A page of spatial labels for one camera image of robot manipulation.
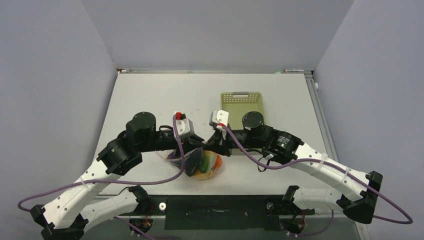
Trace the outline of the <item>beige plastic basket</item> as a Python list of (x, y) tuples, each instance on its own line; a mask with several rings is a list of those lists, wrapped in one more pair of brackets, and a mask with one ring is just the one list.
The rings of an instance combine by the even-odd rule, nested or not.
[(263, 97), (260, 92), (222, 92), (221, 109), (229, 113), (228, 123), (232, 130), (242, 130), (242, 118), (248, 112), (259, 112), (266, 120)]

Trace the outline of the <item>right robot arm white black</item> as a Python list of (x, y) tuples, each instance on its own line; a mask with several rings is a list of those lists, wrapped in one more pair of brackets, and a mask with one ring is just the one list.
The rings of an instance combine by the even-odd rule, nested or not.
[(229, 157), (233, 149), (239, 149), (249, 158), (250, 152), (256, 152), (266, 160), (259, 163), (264, 169), (290, 167), (329, 186), (317, 189), (290, 185), (282, 200), (287, 213), (333, 210), (355, 222), (372, 222), (383, 180), (380, 173), (354, 170), (329, 158), (299, 137), (266, 125), (260, 112), (248, 112), (242, 130), (231, 129), (229, 115), (224, 110), (211, 113), (209, 124), (215, 132), (206, 142), (207, 150)]

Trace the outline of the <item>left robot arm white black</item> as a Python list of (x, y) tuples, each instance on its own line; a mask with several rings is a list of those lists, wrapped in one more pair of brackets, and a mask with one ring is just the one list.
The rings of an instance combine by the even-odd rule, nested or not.
[(183, 113), (176, 112), (172, 123), (171, 127), (157, 127), (152, 113), (137, 113), (71, 187), (51, 202), (30, 209), (33, 220), (42, 227), (42, 238), (79, 240), (91, 227), (115, 216), (145, 214), (151, 199), (140, 183), (128, 183), (123, 192), (106, 200), (93, 203), (93, 199), (140, 164), (145, 152), (175, 149), (183, 155), (203, 145)]

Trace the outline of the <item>purple eggplant toy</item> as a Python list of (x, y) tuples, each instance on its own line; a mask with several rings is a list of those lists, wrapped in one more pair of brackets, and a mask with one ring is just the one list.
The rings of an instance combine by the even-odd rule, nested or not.
[(194, 149), (185, 156), (184, 172), (187, 176), (193, 176), (201, 167), (204, 158), (204, 150), (202, 148)]

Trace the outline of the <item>clear zip top bag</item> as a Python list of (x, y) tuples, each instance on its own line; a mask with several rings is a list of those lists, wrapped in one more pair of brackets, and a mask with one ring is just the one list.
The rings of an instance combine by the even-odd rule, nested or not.
[(197, 181), (209, 180), (221, 171), (224, 163), (220, 154), (199, 147), (184, 152), (185, 162), (183, 170), (183, 159), (178, 155), (178, 149), (168, 150), (167, 155), (160, 154), (158, 151), (155, 151), (155, 153), (168, 164), (178, 169), (178, 173), (168, 178), (166, 183), (176, 180), (182, 175)]

